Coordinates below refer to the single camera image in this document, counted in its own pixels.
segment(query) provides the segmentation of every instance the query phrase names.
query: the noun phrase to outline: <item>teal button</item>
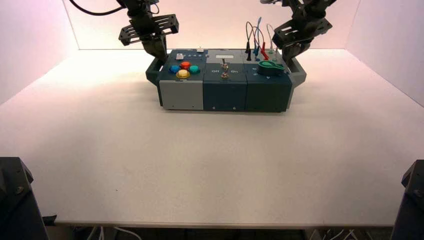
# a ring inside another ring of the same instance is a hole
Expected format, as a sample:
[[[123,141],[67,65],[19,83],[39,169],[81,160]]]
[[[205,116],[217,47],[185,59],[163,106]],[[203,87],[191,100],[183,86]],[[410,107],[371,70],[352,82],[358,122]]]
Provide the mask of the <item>teal button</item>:
[[[196,65],[193,65],[188,68],[188,71],[190,71],[192,74],[198,74],[200,73],[200,68]]]

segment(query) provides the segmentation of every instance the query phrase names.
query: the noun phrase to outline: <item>blue button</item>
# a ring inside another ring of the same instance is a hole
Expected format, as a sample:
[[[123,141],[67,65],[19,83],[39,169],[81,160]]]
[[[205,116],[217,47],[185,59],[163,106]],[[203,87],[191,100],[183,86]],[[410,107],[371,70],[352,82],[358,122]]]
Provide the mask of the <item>blue button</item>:
[[[170,68],[169,68],[169,71],[171,72],[171,73],[173,73],[173,74],[176,74],[176,73],[178,73],[178,71],[180,70],[181,68],[180,68],[180,66],[178,66],[178,65],[172,65]]]

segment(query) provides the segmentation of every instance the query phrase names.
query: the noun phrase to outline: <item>white backdrop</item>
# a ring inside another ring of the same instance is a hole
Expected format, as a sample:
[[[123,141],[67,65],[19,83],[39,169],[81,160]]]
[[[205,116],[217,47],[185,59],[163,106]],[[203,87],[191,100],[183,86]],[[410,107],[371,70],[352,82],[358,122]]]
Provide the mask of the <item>white backdrop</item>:
[[[92,12],[118,7],[115,0],[75,0]],[[344,49],[360,0],[338,0],[327,9],[333,28],[312,43],[312,48]],[[64,0],[80,49],[140,49],[141,43],[122,46],[121,28],[129,25],[126,9],[108,16],[91,16]],[[291,19],[289,7],[261,4],[259,0],[161,0],[160,14],[175,13],[180,23],[178,34],[169,35],[168,48],[244,48],[245,22],[270,23],[274,28]]]
[[[60,0],[2,1],[0,31],[0,104],[78,49]]]
[[[362,0],[347,44],[348,51],[422,106],[423,13],[424,0]]]

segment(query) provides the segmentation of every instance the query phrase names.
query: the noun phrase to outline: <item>control panel box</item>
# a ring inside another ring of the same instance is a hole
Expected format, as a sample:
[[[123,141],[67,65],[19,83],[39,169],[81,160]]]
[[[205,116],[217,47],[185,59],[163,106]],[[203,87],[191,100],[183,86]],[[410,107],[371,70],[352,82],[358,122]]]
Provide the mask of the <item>control panel box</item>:
[[[275,50],[251,55],[244,49],[175,49],[146,72],[167,110],[285,112],[306,73],[290,68]]]

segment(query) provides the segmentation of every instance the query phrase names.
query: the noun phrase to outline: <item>white label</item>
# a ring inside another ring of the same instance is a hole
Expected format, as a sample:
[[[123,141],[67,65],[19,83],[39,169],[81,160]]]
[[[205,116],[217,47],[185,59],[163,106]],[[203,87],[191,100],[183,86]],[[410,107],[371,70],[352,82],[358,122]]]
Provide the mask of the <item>white label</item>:
[[[216,55],[217,59],[233,59],[233,55]]]

